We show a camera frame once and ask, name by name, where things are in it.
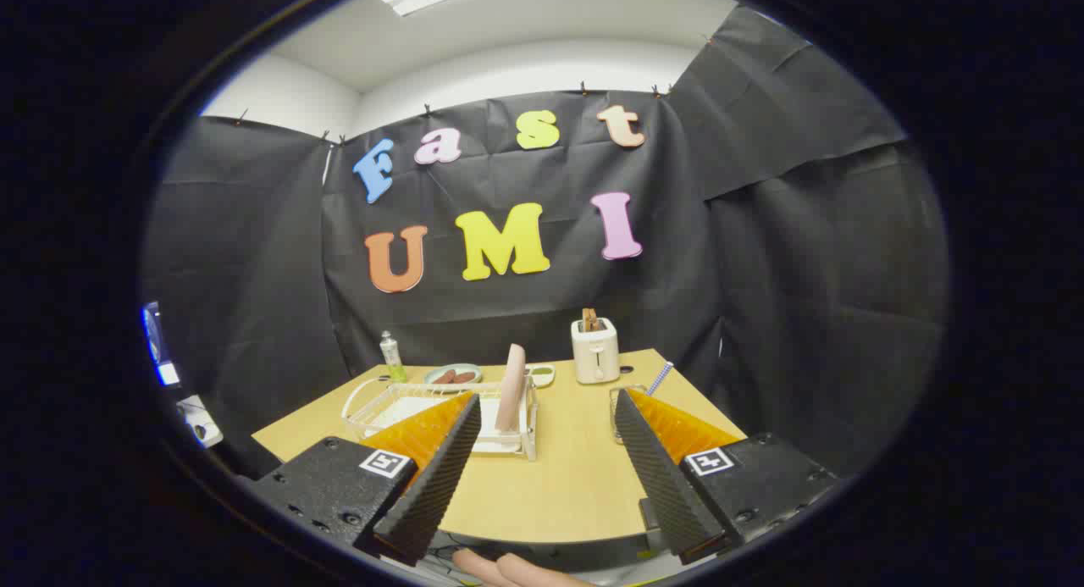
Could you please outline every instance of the blue letter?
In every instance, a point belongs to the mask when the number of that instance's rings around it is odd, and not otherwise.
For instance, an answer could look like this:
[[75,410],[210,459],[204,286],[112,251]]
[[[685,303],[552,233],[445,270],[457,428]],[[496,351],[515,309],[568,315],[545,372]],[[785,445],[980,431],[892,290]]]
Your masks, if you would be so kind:
[[369,196],[365,200],[372,204],[377,197],[383,196],[384,192],[391,186],[391,179],[384,178],[383,173],[390,173],[391,171],[391,158],[385,154],[385,151],[391,151],[393,142],[385,138],[379,143],[373,147],[361,161],[358,161],[353,166],[353,171],[361,175],[361,181],[365,183],[365,188],[369,190]]

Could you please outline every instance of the white wall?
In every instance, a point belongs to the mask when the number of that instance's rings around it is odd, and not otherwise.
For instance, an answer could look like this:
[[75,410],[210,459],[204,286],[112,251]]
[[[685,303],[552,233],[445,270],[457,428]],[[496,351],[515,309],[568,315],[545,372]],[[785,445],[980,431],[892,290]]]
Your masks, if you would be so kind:
[[693,49],[611,39],[542,41],[456,57],[398,77],[361,95],[348,136],[434,110],[483,100],[580,89],[666,93]]
[[275,125],[328,140],[487,97],[580,89],[666,93],[698,52],[611,39],[542,41],[491,49],[397,77],[370,92],[274,54],[257,58],[204,108],[204,115]]
[[203,115],[240,117],[338,140],[354,135],[361,95],[318,70],[274,54],[258,57],[233,78]]

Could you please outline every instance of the plate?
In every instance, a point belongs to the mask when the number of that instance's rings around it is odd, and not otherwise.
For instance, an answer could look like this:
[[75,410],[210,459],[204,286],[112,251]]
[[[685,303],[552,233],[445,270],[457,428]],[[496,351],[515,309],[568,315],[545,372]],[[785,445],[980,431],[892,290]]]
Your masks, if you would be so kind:
[[531,381],[534,382],[537,389],[544,389],[553,383],[553,379],[557,375],[557,367],[553,364],[528,364],[527,373],[531,376]]
[[[474,374],[474,378],[469,382],[460,382],[461,386],[466,386],[466,383],[477,383],[481,381],[481,367],[478,367],[477,364],[456,363],[456,364],[444,364],[443,367],[434,368],[433,371],[426,374],[425,375],[426,386],[430,386],[430,383],[434,383],[438,378],[440,378],[441,375],[444,375],[446,371],[449,370],[449,368],[451,370],[454,370],[456,375]],[[459,389],[459,386],[456,386],[456,383],[437,383],[437,386],[444,387],[444,389],[448,389],[449,391]]]

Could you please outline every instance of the green liquid bottle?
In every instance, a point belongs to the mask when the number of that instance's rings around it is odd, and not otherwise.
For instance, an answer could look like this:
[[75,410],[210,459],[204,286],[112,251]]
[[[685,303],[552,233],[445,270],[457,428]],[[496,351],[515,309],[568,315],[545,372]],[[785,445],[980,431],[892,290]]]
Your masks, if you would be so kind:
[[402,383],[406,381],[406,370],[403,368],[402,358],[399,358],[399,341],[391,339],[391,332],[380,332],[380,352],[384,352],[384,362],[388,366],[388,375],[391,381]]

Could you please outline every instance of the wooden table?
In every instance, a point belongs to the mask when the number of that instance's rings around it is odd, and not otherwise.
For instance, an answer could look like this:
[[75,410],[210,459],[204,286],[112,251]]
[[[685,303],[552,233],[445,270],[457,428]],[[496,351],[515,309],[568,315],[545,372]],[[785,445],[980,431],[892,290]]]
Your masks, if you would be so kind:
[[[623,352],[621,364],[633,367],[632,374],[595,386],[576,381],[571,360],[554,363],[554,382],[538,391],[538,459],[529,462],[524,457],[472,456],[440,530],[528,544],[583,543],[643,534],[637,503],[646,494],[624,447],[611,436],[608,390],[628,386],[646,389],[663,363],[654,349]],[[431,368],[406,367],[406,376],[411,383],[422,383]],[[383,365],[370,368],[253,438],[283,462],[321,438],[357,441],[339,417],[343,403],[358,383],[386,374]],[[499,382],[504,366],[482,367],[482,381]],[[361,408],[387,386],[369,383],[351,403],[352,408]],[[746,436],[676,368],[655,396],[737,438]]]

